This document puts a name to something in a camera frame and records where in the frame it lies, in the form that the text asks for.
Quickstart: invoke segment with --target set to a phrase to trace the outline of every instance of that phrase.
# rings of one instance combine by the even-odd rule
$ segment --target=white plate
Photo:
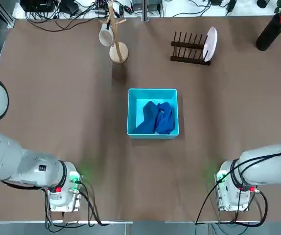
[[[217,30],[215,29],[215,27],[211,27],[209,29],[207,36],[208,37],[205,42],[204,51],[203,51],[204,61],[211,60],[211,58],[214,54],[214,51],[215,51],[215,47],[217,45],[218,35],[217,35]]]

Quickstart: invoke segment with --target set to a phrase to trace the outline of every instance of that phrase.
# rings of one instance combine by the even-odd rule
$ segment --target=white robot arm
[[[257,159],[247,162],[250,159],[266,155],[277,156],[265,161]],[[239,159],[225,161],[216,174],[216,181],[222,179],[224,175],[238,165],[240,167],[233,170],[218,184],[216,192],[218,207],[221,211],[243,211],[247,209],[250,200],[250,186],[281,184],[281,144],[245,151]]]
[[[0,82],[0,119],[8,110],[8,92]],[[34,186],[48,192],[52,211],[77,211],[80,175],[70,162],[51,154],[22,149],[20,144],[0,134],[0,181],[20,187]]]

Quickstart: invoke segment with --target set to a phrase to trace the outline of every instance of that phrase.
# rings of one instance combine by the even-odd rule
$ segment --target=blue plastic bin
[[[178,94],[176,89],[129,89],[127,108],[127,134],[132,139],[174,139],[179,135]],[[169,102],[175,116],[175,128],[169,135],[134,134],[144,121],[143,107],[152,101],[154,104]]]

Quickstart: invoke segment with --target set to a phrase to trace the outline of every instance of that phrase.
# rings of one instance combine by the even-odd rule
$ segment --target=brown table
[[[0,60],[10,95],[0,132],[75,163],[95,190],[102,220],[194,221],[224,160],[281,143],[281,35],[265,52],[254,46],[269,19],[128,19],[119,28],[129,48],[121,66],[100,44],[97,20],[60,33],[19,20]],[[53,22],[42,26],[57,29]],[[174,31],[206,34],[211,26],[218,45],[210,67],[169,60]],[[177,139],[129,139],[129,88],[177,89]],[[281,185],[261,190],[267,220],[281,221]],[[69,219],[87,220],[86,208],[82,201]],[[258,221],[257,206],[239,219]],[[0,221],[22,220],[44,220],[41,192],[0,183]],[[210,201],[201,220],[217,220]]]

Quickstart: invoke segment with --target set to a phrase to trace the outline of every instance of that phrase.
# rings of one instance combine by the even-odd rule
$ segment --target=blue towel
[[[149,101],[143,108],[144,121],[136,128],[135,134],[170,134],[175,128],[175,119],[168,102],[155,105]]]
[[[158,104],[159,114],[156,120],[156,131],[159,134],[170,134],[175,128],[175,118],[168,102]]]
[[[159,113],[158,107],[149,101],[142,109],[144,121],[136,128],[135,134],[154,134],[156,119]]]

